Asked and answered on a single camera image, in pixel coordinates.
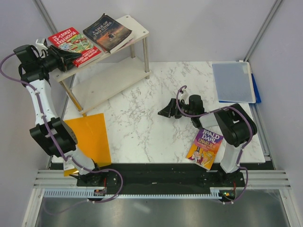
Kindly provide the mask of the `red 13-Storey Treehouse book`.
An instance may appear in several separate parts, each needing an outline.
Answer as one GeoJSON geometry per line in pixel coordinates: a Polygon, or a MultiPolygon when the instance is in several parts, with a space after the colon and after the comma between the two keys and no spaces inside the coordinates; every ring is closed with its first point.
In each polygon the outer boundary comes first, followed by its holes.
{"type": "Polygon", "coordinates": [[[79,33],[74,27],[60,31],[48,37],[48,40],[51,44],[61,50],[80,53],[81,57],[73,61],[73,64],[77,68],[87,65],[103,54],[100,49],[83,34],[79,33]]]}

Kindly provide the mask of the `dark Tale of Two Cities book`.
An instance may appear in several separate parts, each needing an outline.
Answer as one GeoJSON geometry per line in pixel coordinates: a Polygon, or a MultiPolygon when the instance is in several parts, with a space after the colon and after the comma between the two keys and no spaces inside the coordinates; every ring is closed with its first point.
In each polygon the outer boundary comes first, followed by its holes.
{"type": "Polygon", "coordinates": [[[85,28],[83,34],[109,53],[114,53],[134,38],[132,30],[107,14],[85,28]]]}

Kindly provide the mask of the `Roald Dahl Charlie book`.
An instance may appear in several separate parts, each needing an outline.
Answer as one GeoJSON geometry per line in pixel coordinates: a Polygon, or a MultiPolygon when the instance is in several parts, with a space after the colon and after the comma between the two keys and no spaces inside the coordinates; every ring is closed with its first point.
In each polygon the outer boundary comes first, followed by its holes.
{"type": "Polygon", "coordinates": [[[186,159],[206,170],[210,170],[222,141],[222,135],[207,129],[201,129],[196,135],[186,159]]]}

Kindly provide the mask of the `Taming of the Shrew book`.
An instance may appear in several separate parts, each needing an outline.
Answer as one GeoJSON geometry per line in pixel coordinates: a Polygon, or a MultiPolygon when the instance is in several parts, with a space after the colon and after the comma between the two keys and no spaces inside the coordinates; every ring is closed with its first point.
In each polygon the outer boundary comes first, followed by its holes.
{"type": "Polygon", "coordinates": [[[105,49],[103,49],[103,50],[104,50],[105,53],[114,53],[114,52],[116,52],[116,51],[118,51],[118,50],[120,50],[120,49],[123,49],[123,48],[125,48],[125,47],[127,47],[127,46],[129,46],[129,45],[131,45],[131,44],[133,44],[133,43],[134,43],[134,39],[131,39],[129,42],[125,43],[123,46],[121,46],[121,47],[118,48],[118,49],[111,50],[110,52],[109,52],[109,51],[106,51],[105,49]]]}

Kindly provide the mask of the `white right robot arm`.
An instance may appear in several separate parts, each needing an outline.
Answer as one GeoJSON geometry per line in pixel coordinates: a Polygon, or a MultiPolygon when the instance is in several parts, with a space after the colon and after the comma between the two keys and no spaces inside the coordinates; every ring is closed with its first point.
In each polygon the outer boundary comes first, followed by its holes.
{"type": "Polygon", "coordinates": [[[189,102],[172,98],[158,115],[176,119],[189,117],[199,131],[186,158],[200,167],[210,170],[223,141],[226,141],[217,181],[228,186],[234,180],[233,172],[240,168],[243,148],[257,133],[254,121],[235,103],[212,113],[206,113],[201,96],[191,95],[189,102]]]}

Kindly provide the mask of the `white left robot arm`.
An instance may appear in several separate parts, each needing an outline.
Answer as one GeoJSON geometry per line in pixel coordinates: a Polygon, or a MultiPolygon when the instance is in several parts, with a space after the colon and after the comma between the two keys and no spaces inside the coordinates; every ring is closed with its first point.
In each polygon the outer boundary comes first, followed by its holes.
{"type": "Polygon", "coordinates": [[[99,186],[104,181],[103,173],[79,149],[75,133],[57,115],[51,97],[50,72],[71,69],[74,60],[81,54],[64,51],[53,45],[42,52],[44,56],[39,55],[35,46],[28,44],[14,49],[14,54],[20,60],[18,71],[21,83],[31,95],[36,114],[35,126],[30,129],[30,135],[47,155],[62,157],[78,170],[80,176],[88,174],[87,180],[93,186],[99,186]]]}

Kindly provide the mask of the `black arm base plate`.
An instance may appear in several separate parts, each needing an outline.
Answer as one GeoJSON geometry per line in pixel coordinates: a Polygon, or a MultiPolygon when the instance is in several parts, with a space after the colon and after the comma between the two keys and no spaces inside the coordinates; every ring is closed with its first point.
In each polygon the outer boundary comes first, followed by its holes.
{"type": "Polygon", "coordinates": [[[77,186],[105,186],[109,193],[209,192],[212,187],[243,187],[243,173],[225,174],[218,165],[207,171],[196,164],[111,164],[105,172],[77,177],[77,186]]]}

